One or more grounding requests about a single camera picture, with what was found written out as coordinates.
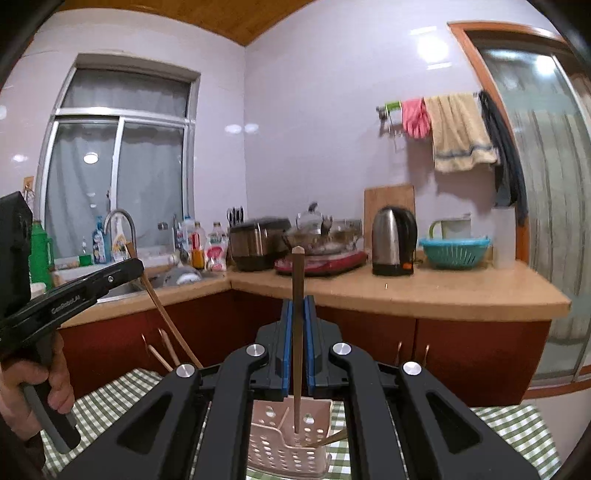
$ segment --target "blue colander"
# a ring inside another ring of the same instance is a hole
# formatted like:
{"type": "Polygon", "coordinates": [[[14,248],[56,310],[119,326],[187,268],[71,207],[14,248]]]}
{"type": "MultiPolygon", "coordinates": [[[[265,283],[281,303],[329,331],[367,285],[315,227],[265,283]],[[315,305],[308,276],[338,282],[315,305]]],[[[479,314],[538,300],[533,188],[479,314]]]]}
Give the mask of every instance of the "blue colander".
{"type": "Polygon", "coordinates": [[[440,268],[472,268],[491,244],[488,237],[441,239],[421,238],[418,244],[423,247],[429,261],[440,268]]]}

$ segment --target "red induction cooker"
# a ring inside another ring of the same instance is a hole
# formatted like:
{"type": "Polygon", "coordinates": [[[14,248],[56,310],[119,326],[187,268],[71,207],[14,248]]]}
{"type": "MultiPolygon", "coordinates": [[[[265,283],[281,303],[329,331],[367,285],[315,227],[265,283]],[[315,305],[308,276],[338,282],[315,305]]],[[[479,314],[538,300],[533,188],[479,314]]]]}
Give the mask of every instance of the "red induction cooker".
{"type": "MultiPolygon", "coordinates": [[[[329,277],[365,265],[367,253],[359,250],[334,255],[306,257],[304,274],[307,277],[329,277]]],[[[275,261],[275,270],[282,275],[291,275],[291,258],[288,255],[275,261]]]]}

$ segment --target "green checkered tablecloth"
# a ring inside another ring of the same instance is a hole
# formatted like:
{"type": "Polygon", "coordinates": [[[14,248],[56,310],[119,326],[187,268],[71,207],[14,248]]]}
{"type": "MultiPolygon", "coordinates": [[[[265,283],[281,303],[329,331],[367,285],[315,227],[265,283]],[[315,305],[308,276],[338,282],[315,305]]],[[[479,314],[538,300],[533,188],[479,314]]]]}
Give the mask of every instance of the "green checkered tablecloth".
{"type": "MultiPolygon", "coordinates": [[[[46,474],[55,476],[82,450],[88,447],[115,420],[152,389],[161,377],[155,372],[135,369],[104,387],[78,399],[74,414],[82,441],[66,455],[53,449],[45,432],[41,432],[46,452],[46,474]]],[[[550,479],[560,467],[554,441],[538,410],[531,405],[515,407],[473,408],[473,411],[506,442],[534,465],[542,480],[550,479]]],[[[341,402],[333,406],[330,434],[345,427],[345,408],[341,402]]],[[[330,480],[350,479],[349,449],[346,440],[328,446],[333,460],[330,480]]],[[[245,480],[277,480],[276,476],[247,470],[245,480]]]]}

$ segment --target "window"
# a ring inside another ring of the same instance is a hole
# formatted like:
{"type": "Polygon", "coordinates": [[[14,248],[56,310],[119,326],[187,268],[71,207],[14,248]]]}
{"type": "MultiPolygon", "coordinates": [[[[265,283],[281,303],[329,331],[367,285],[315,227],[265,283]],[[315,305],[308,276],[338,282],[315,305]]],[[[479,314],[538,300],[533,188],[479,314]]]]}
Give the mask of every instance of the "window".
{"type": "MultiPolygon", "coordinates": [[[[188,115],[194,83],[153,74],[77,69],[51,124],[40,217],[57,258],[91,246],[98,216],[134,219],[138,248],[172,249],[173,215],[191,214],[188,115]]],[[[124,222],[126,237],[131,238],[124,222]]]]}

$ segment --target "white plastic basket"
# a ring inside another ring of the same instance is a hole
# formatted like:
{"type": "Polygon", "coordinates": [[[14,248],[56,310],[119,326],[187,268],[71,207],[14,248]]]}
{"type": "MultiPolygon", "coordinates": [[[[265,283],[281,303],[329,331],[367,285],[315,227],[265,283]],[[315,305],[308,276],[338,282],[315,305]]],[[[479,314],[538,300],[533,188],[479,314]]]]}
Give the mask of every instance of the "white plastic basket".
{"type": "Polygon", "coordinates": [[[302,397],[300,433],[293,424],[293,397],[283,402],[255,400],[248,445],[248,467],[288,478],[322,478],[331,455],[326,447],[310,448],[329,434],[332,400],[302,397]]]}

